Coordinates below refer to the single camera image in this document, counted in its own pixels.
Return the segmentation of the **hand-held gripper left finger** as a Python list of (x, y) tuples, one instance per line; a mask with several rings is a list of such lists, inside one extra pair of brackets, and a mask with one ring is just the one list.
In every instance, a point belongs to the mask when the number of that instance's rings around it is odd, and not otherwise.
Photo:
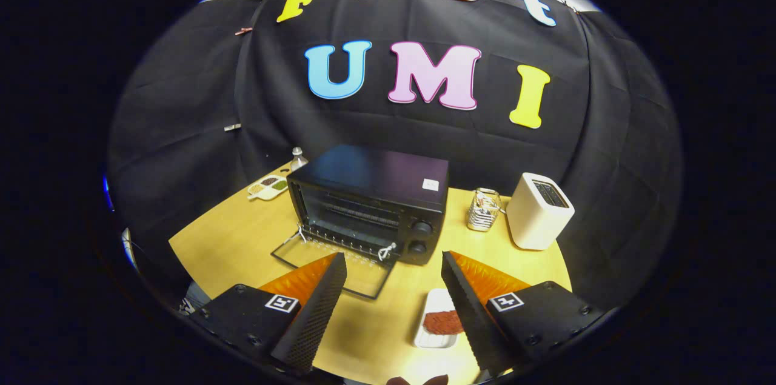
[(260, 288), (236, 284), (191, 322), (256, 366), (309, 373), (346, 277), (346, 256), (330, 253)]

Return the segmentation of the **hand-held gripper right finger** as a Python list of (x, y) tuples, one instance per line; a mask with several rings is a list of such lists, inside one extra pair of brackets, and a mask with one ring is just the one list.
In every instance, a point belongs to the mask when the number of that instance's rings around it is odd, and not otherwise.
[(443, 253), (441, 277), (478, 366), (492, 374), (529, 373), (607, 316), (558, 283), (530, 285), (452, 250)]

